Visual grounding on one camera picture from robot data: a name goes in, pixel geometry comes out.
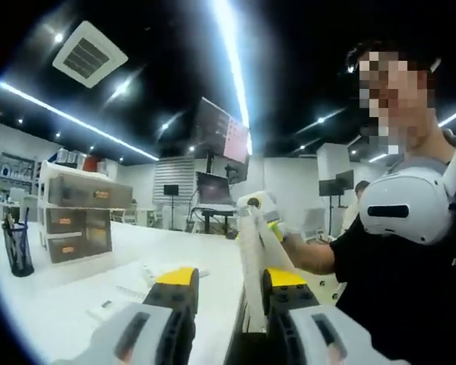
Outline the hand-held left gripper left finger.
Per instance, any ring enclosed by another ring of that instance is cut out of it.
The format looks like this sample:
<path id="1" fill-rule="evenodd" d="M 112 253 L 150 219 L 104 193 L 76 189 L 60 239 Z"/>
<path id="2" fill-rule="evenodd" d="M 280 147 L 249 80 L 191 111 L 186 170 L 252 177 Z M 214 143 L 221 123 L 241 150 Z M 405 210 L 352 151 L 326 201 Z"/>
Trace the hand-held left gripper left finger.
<path id="1" fill-rule="evenodd" d="M 86 350 L 57 364 L 187 364 L 195 338 L 199 271 L 181 267 L 156 279 L 93 331 Z"/>

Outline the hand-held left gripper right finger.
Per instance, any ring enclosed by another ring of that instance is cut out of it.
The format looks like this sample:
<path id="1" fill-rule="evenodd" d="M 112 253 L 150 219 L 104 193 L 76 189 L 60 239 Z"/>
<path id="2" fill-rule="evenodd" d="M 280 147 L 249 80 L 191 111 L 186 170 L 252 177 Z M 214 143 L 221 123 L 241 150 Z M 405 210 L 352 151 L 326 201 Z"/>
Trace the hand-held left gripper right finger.
<path id="1" fill-rule="evenodd" d="M 266 268 L 261 279 L 267 338 L 275 364 L 397 364 L 372 346 L 368 331 L 321 305 L 301 276 Z"/>

